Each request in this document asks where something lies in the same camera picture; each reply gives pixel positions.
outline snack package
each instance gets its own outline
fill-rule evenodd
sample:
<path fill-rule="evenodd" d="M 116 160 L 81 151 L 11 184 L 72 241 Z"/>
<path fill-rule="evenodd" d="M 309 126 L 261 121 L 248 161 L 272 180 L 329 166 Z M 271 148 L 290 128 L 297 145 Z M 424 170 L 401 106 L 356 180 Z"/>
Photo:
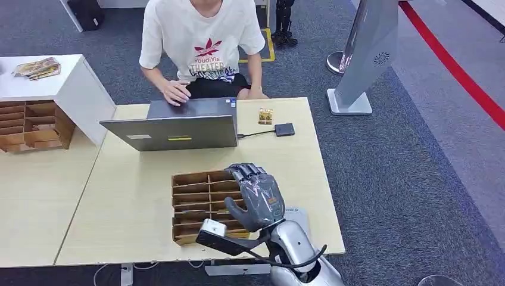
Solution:
<path fill-rule="evenodd" d="M 273 109 L 261 108 L 258 124 L 272 125 L 272 120 L 273 120 Z"/>
<path fill-rule="evenodd" d="M 43 79 L 44 77 L 55 76 L 57 74 L 60 74 L 60 72 L 61 72 L 61 65 L 58 64 L 57 66 L 53 66 L 47 70 L 33 74 L 32 76 L 29 77 L 29 79 L 30 80 Z"/>
<path fill-rule="evenodd" d="M 51 67 L 59 65 L 55 58 L 45 58 L 41 61 L 34 61 L 32 63 L 20 64 L 14 71 L 14 76 L 32 76 L 35 73 L 40 73 Z"/>

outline white t-shirt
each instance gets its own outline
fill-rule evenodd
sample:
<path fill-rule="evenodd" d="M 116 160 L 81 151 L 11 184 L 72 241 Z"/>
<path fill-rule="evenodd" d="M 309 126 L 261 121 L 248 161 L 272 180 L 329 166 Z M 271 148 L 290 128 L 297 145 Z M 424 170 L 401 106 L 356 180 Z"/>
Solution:
<path fill-rule="evenodd" d="M 139 63 L 152 69 L 162 48 L 179 69 L 180 80 L 198 77 L 233 81 L 239 72 L 238 46 L 253 55 L 265 40 L 254 0 L 222 0 L 219 12 L 205 18 L 189 0 L 150 0 L 144 14 Z"/>

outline red logo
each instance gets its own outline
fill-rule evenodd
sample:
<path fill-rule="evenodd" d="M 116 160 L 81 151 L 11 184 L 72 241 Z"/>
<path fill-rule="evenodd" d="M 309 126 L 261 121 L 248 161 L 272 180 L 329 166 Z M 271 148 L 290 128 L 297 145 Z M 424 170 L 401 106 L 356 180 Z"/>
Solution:
<path fill-rule="evenodd" d="M 204 57 L 206 55 L 212 55 L 212 53 L 219 51 L 217 47 L 221 45 L 222 41 L 217 41 L 212 44 L 212 40 L 209 38 L 207 41 L 207 44 L 205 45 L 205 48 L 201 48 L 199 46 L 195 47 L 195 50 L 197 51 L 198 55 L 197 57 Z"/>

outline laptop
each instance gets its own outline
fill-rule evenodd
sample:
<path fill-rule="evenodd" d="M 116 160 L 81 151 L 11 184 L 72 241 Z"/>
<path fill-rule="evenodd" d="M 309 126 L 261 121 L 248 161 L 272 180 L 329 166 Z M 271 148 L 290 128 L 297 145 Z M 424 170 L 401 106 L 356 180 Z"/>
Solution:
<path fill-rule="evenodd" d="M 237 146 L 236 98 L 152 101 L 146 119 L 100 121 L 138 151 Z"/>

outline black cable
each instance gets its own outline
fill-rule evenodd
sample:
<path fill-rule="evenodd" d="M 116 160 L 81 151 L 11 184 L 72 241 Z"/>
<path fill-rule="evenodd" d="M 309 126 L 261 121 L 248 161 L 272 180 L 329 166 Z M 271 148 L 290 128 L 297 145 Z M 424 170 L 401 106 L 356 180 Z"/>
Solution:
<path fill-rule="evenodd" d="M 259 134 L 265 134 L 265 133 L 270 133 L 270 132 L 275 132 L 275 129 L 274 130 L 263 131 L 263 132 L 251 133 L 251 134 L 237 134 L 237 138 L 238 139 L 242 139 L 244 137 L 249 137 L 249 136 L 259 135 Z"/>
<path fill-rule="evenodd" d="M 293 268 L 300 268 L 300 267 L 303 267 L 303 266 L 307 266 L 311 263 L 313 263 L 314 261 L 316 261 L 321 255 L 323 255 L 323 253 L 325 252 L 326 248 L 328 247 L 328 245 L 324 245 L 323 248 L 321 248 L 321 251 L 319 253 L 317 253 L 314 257 L 312 257 L 311 259 L 307 260 L 306 262 L 304 263 L 301 263 L 301 264 L 283 264 L 283 263 L 277 263 L 275 261 L 271 261 L 270 259 L 266 259 L 266 258 L 263 258 L 259 255 L 257 255 L 256 253 L 252 252 L 251 250 L 246 250 L 245 252 L 249 253 L 250 255 L 254 256 L 255 258 L 257 258 L 258 260 L 264 262 L 264 263 L 268 263 L 272 266 L 278 266 L 278 267 L 283 267 L 283 268 L 288 268 L 288 269 L 293 269 Z"/>

